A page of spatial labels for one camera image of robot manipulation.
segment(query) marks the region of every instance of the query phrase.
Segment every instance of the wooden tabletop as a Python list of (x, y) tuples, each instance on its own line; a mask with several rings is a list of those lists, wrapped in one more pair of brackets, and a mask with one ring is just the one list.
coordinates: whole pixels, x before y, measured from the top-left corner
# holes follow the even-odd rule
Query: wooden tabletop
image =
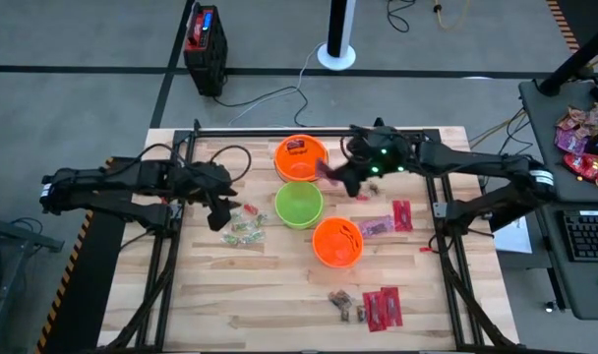
[[(451, 148), (468, 150), (462, 127), (441, 127), (442, 141)], [(150, 130), (146, 141), (171, 145), (174, 130)], [(322, 138), (329, 149), (330, 164), (342, 164), (338, 139)], [(285, 227), (274, 212), (273, 200), (283, 182), (271, 157), (281, 139), (198, 139), (195, 160), (210, 156), (227, 145), (239, 144), (253, 156), (251, 171), (234, 183), (237, 202), (253, 204), (269, 216), (262, 242), (233, 247), (220, 232), (208, 229), (209, 213), (201, 206), (188, 206), (174, 278), (164, 350), (179, 351), (296, 351), (315, 350), (417, 350), (453, 349), (448, 304), (439, 257), (422, 253), (434, 233), (425, 180), (408, 173), (374, 178), (380, 194), (369, 201), (348, 198), (341, 185), (318, 181), (325, 197), (325, 216), (352, 221), (392, 214), (392, 200), (409, 200), (412, 232), (392, 232), (365, 241), (362, 259), (350, 269), (333, 269), (319, 262), (311, 245), (313, 229)], [(145, 158), (167, 158), (156, 148)], [(232, 176), (245, 167), (244, 152), (228, 150), (217, 162)], [(456, 199), (480, 195), (476, 177), (450, 175)], [(156, 202), (135, 197), (137, 203)], [(472, 228), (489, 232), (489, 225), (474, 221)], [(129, 224), (124, 241), (143, 233)], [(503, 276), (491, 238), (463, 237), (476, 299), (491, 320), (509, 339), (517, 341)], [(142, 303), (150, 262), (152, 237), (122, 251), (102, 324), (99, 345), (111, 341)], [(349, 324), (340, 321), (339, 310), (328, 300), (331, 291), (343, 289), (362, 304), (362, 293), (381, 286), (397, 286), (403, 316), (402, 327), (369, 332), (352, 313)], [(158, 303), (152, 319), (156, 318)], [(471, 342), (465, 306), (459, 302), (466, 338)], [(151, 321), (150, 333), (154, 333)]]

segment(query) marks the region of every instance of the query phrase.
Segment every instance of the pile of candy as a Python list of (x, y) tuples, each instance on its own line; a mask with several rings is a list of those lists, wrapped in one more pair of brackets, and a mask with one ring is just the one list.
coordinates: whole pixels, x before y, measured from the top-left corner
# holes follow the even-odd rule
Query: pile of candy
[(583, 154), (591, 137), (598, 134), (598, 103), (585, 112), (568, 107), (568, 114), (557, 122), (555, 145), (570, 153)]
[(231, 221), (222, 232), (222, 241), (232, 246), (262, 241), (265, 236), (262, 225), (266, 221), (267, 216), (256, 207), (243, 205), (242, 210), (231, 213)]

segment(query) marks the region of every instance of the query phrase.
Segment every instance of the black robotic arm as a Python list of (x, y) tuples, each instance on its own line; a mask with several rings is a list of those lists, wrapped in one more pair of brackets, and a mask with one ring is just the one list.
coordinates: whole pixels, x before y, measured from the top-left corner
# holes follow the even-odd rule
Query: black robotic arm
[[(61, 168), (44, 176), (39, 202), (44, 212), (84, 208), (138, 221), (147, 231), (162, 232), (172, 217), (169, 202), (180, 199), (189, 204), (209, 207), (209, 228), (220, 230), (231, 218), (230, 210), (240, 206), (221, 196), (234, 197), (229, 172), (214, 162), (186, 163), (171, 160), (133, 160), (111, 171), (105, 168), (77, 170)], [(163, 204), (142, 206), (130, 201), (105, 198), (100, 192), (130, 191), (138, 195), (157, 196)]]

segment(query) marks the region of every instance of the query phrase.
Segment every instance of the metal bracket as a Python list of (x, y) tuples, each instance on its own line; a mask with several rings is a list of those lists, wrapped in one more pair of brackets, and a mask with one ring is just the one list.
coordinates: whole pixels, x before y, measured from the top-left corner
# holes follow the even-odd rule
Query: metal bracket
[(433, 203), (433, 214), (435, 217), (446, 218), (446, 215), (448, 215), (448, 204)]

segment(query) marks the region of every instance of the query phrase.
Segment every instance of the keyboard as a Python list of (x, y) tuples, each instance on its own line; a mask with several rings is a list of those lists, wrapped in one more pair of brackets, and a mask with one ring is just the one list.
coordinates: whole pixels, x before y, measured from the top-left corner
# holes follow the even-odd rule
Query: keyboard
[(568, 255), (573, 262), (598, 262), (598, 211), (559, 211)]

